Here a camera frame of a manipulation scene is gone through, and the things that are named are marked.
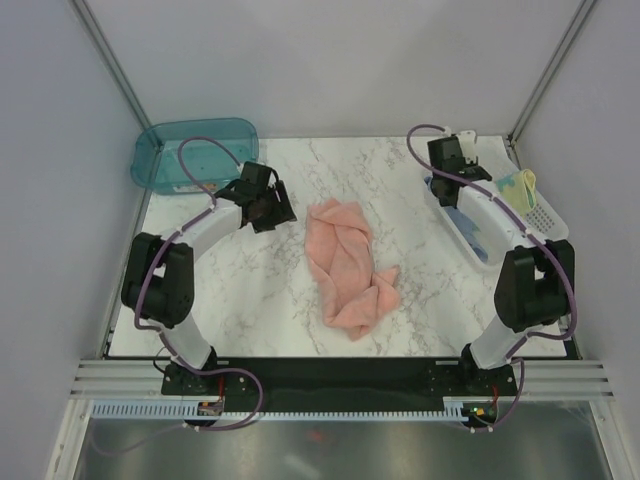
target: blue cloth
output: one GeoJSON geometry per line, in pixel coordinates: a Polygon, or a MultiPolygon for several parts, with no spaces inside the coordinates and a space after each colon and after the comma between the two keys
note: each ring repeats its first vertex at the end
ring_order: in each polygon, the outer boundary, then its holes
{"type": "MultiPolygon", "coordinates": [[[[426,177],[424,179],[424,183],[427,184],[429,190],[431,190],[431,178],[426,177]]],[[[456,228],[460,231],[464,239],[467,241],[471,249],[478,256],[478,258],[482,261],[482,263],[487,263],[489,259],[489,255],[486,250],[482,248],[480,242],[476,238],[475,234],[480,231],[478,226],[467,217],[464,213],[460,212],[457,208],[453,207],[443,207],[444,211],[447,212],[449,218],[453,221],[456,228]]]]}

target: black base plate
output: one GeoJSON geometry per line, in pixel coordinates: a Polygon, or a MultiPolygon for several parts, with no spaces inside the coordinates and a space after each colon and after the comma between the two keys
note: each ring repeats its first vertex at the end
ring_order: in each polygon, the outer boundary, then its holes
{"type": "MultiPolygon", "coordinates": [[[[443,397],[514,396],[510,366],[480,371],[465,382],[458,358],[218,358],[216,368],[244,368],[256,375],[265,391],[263,412],[412,412],[442,411],[443,397]]],[[[250,412],[258,389],[242,375],[226,374],[225,410],[250,412]]],[[[163,395],[215,396],[219,377],[196,377],[170,364],[163,395]]]]}

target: yellow sponge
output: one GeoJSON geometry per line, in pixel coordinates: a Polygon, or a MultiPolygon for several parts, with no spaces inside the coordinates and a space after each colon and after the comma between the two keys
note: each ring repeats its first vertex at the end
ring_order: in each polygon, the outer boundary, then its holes
{"type": "Polygon", "coordinates": [[[502,197],[520,215],[536,207],[536,175],[531,170],[514,172],[495,183],[502,197]]]}

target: small label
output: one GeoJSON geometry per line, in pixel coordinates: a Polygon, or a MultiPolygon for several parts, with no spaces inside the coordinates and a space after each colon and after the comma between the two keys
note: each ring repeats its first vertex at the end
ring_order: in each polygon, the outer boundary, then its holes
{"type": "MultiPolygon", "coordinates": [[[[218,185],[215,183],[205,183],[203,185],[209,190],[211,190],[212,192],[215,192],[216,190],[218,190],[218,185]]],[[[173,187],[173,191],[176,193],[197,193],[197,192],[201,192],[202,189],[197,185],[183,185],[183,186],[173,187]]]]}
{"type": "Polygon", "coordinates": [[[224,412],[224,400],[198,403],[199,417],[219,417],[224,412]]]}

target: pink towel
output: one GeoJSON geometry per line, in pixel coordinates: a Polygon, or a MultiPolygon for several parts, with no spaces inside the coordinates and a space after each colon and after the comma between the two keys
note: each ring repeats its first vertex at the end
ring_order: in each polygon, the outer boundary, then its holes
{"type": "Polygon", "coordinates": [[[400,305],[399,268],[373,271],[371,229],[356,202],[329,199],[309,207],[305,251],[320,288],[324,323],[357,340],[400,305]]]}

